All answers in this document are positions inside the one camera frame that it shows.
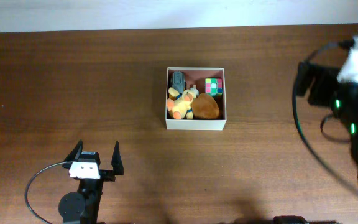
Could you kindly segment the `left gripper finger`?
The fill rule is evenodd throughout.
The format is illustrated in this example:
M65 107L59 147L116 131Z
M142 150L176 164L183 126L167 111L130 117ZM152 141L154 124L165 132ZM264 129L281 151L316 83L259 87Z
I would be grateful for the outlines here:
M111 165L113 168L114 175L124 175L124 166L121 159L121 154L119 150L119 142L116 141L112 159L111 159Z
M83 150L83 141L79 140L74 149L66 156L64 162L70 162L76 160Z

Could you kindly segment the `yellow plush duck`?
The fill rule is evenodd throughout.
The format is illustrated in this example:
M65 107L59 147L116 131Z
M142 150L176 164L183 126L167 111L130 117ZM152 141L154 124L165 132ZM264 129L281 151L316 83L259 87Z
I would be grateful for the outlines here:
M196 85L179 93L173 87L168 89L169 98L166 100L167 111L172 119L194 119L192 103L198 97Z

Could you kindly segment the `brown plush bear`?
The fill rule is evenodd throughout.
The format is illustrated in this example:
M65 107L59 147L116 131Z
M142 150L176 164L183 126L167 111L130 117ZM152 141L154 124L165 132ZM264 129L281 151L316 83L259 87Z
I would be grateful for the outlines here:
M197 119L213 120L219 118L219 106L216 100L206 93L201 93L192 103L193 116Z

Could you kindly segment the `yellow grey toy truck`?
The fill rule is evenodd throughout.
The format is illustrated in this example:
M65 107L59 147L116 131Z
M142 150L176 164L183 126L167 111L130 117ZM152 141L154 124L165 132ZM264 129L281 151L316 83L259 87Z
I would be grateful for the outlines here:
M170 80L171 87L177 92L183 93L186 90L185 74L181 71L175 71L172 73Z

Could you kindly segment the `multicolour puzzle cube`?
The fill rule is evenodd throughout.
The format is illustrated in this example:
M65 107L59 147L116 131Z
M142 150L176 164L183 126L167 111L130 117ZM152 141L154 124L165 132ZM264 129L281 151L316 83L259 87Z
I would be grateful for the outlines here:
M223 80L221 78L206 78L205 93L212 97L221 96L223 94Z

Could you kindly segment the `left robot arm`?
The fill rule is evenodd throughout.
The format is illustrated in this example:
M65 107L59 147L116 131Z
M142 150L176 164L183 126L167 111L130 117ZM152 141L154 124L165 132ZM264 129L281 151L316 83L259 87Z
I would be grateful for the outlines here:
M118 142L115 143L112 154L112 169L100 169L100 163L98 152L83 150L83 141L78 141L64 159L62 167L68 169L69 176L79 184L77 191L67 193L59 202L58 211L63 223L98 222L103 184L114 182L117 176L124 175Z

